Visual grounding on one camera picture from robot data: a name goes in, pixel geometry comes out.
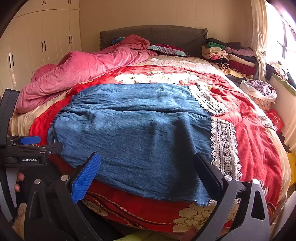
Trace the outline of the person's left hand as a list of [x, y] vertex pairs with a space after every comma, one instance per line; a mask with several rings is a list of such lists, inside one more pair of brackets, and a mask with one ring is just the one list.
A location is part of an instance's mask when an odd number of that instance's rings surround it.
[[20, 188], [19, 182], [24, 181], [24, 179], [25, 179], [25, 175], [23, 173], [19, 172], [16, 176], [16, 184], [14, 185], [14, 190], [16, 192], [20, 192], [21, 188]]

